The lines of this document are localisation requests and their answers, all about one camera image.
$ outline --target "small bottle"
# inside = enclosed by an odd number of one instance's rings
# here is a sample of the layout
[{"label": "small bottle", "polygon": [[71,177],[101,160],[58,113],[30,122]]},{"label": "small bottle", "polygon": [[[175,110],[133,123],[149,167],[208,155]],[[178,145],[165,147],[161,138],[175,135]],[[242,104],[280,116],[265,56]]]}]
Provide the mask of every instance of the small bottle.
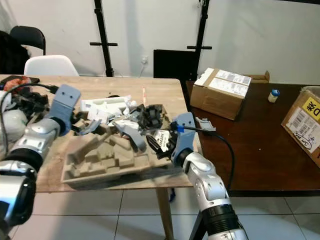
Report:
[{"label": "small bottle", "polygon": [[268,96],[268,100],[270,103],[275,103],[279,96],[280,96],[280,91],[278,89],[272,89]]}]

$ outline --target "electrical outlet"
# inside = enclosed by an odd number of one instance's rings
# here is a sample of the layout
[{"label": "electrical outlet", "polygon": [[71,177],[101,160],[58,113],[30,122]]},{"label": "electrical outlet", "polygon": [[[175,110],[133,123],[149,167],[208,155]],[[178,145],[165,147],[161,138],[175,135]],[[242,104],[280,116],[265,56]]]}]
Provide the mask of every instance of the electrical outlet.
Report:
[{"label": "electrical outlet", "polygon": [[142,63],[143,65],[148,64],[148,56],[142,56],[142,58],[141,58],[141,63]]}]

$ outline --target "white chair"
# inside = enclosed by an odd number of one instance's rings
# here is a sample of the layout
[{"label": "white chair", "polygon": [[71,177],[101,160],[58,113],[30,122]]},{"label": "white chair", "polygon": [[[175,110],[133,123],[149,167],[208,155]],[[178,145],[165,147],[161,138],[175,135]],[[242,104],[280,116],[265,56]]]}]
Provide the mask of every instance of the white chair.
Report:
[{"label": "white chair", "polygon": [[69,58],[63,55],[31,57],[25,62],[24,75],[79,76]]}]

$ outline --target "cardboard box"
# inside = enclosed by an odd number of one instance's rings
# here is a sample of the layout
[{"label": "cardboard box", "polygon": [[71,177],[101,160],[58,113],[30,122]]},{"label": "cardboard box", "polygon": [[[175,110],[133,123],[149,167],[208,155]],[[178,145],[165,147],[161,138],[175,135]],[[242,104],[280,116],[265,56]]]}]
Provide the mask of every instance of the cardboard box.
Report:
[{"label": "cardboard box", "polygon": [[302,88],[281,125],[320,167],[320,86]]},{"label": "cardboard box", "polygon": [[251,77],[207,68],[195,81],[190,105],[234,120],[247,94]]}]

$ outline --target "white floor tile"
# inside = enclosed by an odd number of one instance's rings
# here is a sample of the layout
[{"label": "white floor tile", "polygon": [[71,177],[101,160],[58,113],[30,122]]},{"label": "white floor tile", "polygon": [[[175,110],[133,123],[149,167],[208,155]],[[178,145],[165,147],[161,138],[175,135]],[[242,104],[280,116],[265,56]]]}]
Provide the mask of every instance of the white floor tile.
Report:
[{"label": "white floor tile", "polygon": [[118,216],[37,216],[19,226],[13,240],[112,240]]},{"label": "white floor tile", "polygon": [[240,215],[250,240],[305,240],[293,215]]},{"label": "white floor tile", "polygon": [[[196,218],[195,215],[172,216],[174,238],[189,239]],[[115,240],[164,240],[164,238],[165,232],[159,215],[119,216]]]},{"label": "white floor tile", "polygon": [[11,229],[11,231],[9,232],[9,237],[10,237],[11,239],[14,238],[14,236],[15,236],[18,228],[19,228],[19,226],[14,226],[14,227]]},{"label": "white floor tile", "polygon": [[159,215],[155,189],[123,191],[120,215]]},{"label": "white floor tile", "polygon": [[306,240],[320,240],[320,214],[294,215]]},{"label": "white floor tile", "polygon": [[193,187],[175,188],[175,199],[170,203],[173,215],[197,215],[199,205]]},{"label": "white floor tile", "polygon": [[117,215],[122,191],[37,193],[33,215]]},{"label": "white floor tile", "polygon": [[294,214],[320,214],[320,196],[285,198]]},{"label": "white floor tile", "polygon": [[232,197],[231,203],[236,214],[291,214],[283,197]]}]

